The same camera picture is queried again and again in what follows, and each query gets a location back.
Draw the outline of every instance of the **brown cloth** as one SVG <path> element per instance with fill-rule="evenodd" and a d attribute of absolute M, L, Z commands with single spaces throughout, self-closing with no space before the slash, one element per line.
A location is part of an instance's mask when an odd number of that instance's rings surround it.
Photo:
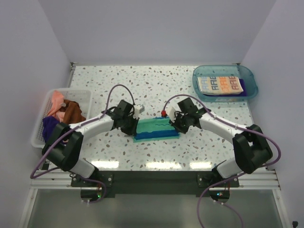
<path fill-rule="evenodd" d="M 79 104 L 75 101 L 63 100 L 66 104 L 65 107 L 61 107 L 59 110 L 64 112 L 63 121 L 65 124 L 76 124 L 86 120 L 82 115 L 82 111 L 79 107 Z"/>

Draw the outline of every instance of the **glass panel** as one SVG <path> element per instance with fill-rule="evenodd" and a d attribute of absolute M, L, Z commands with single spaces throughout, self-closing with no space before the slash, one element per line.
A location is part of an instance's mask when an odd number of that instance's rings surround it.
<path fill-rule="evenodd" d="M 28 227 L 196 228 L 197 201 L 191 195 L 117 195 L 87 206 L 79 190 L 39 190 Z M 271 190 L 232 190 L 228 204 L 246 228 L 282 228 Z M 210 198 L 202 200 L 200 214 L 207 228 L 241 227 L 233 211 Z"/>

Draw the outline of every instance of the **pink cloth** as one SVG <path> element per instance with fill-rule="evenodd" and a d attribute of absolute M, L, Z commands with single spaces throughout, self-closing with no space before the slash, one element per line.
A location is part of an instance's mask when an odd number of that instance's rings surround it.
<path fill-rule="evenodd" d="M 53 116 L 55 117 L 57 120 L 60 120 L 60 118 L 57 116 L 57 112 L 59 111 L 59 109 L 61 108 L 61 105 L 63 103 L 63 95 L 61 92 L 54 90 L 53 95 L 52 95 L 52 107 L 49 110 L 47 116 Z"/>
<path fill-rule="evenodd" d="M 65 112 L 56 112 L 56 119 L 62 122 L 64 118 L 65 118 Z"/>

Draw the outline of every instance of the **white enclosure wall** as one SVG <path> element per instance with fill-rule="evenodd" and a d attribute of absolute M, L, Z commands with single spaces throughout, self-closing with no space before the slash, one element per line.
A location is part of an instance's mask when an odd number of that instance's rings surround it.
<path fill-rule="evenodd" d="M 18 226 L 38 160 L 29 138 L 46 92 L 69 61 L 37 0 L 0 3 L 0 227 Z"/>
<path fill-rule="evenodd" d="M 39 0 L 72 62 L 237 63 L 275 0 Z"/>
<path fill-rule="evenodd" d="M 304 1 L 277 0 L 242 64 L 253 70 L 259 94 L 255 122 L 281 146 L 275 165 L 290 219 L 304 224 Z"/>

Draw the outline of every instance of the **black mounting plate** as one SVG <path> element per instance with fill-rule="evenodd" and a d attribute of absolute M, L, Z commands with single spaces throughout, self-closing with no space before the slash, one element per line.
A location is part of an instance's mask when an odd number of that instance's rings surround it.
<path fill-rule="evenodd" d="M 99 174 L 107 187 L 106 197 L 115 197 L 115 194 L 181 194 L 198 197 L 209 186 L 212 177 L 211 171 L 99 171 Z M 80 178 L 71 182 L 71 187 L 96 186 Z M 231 181 L 230 187 L 239 187 L 238 180 Z"/>

